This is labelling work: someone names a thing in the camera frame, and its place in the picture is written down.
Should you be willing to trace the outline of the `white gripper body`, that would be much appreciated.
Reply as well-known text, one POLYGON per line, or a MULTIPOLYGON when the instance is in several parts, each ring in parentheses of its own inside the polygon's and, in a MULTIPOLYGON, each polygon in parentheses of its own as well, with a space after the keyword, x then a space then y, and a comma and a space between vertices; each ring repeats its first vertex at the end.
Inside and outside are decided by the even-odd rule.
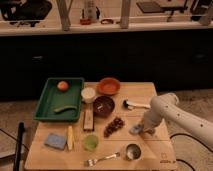
POLYGON ((154 131, 162 122, 162 117, 158 114, 145 113, 143 117, 143 131, 154 131))

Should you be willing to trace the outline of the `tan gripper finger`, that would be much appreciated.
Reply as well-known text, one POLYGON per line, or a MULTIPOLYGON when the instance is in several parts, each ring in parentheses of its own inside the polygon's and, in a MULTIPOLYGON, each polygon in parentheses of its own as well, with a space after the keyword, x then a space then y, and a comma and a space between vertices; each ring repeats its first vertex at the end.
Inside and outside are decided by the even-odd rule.
POLYGON ((143 133, 146 133, 146 132, 147 132, 147 128, 144 125, 142 125, 139 134, 143 134, 143 133))
POLYGON ((155 132, 156 132, 155 129, 152 129, 152 130, 149 130, 149 131, 148 131, 148 133, 149 133, 150 135, 152 135, 152 136, 155 134, 155 132))

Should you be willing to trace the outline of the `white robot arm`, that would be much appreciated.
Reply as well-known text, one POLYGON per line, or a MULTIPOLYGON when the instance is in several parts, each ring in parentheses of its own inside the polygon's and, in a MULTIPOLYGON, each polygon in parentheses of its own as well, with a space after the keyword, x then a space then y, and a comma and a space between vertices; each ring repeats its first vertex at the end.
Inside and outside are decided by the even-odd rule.
POLYGON ((174 93, 154 96, 150 109, 144 113, 144 132, 154 130, 163 118, 170 119, 206 143, 213 143, 213 123, 178 107, 179 98, 174 93))

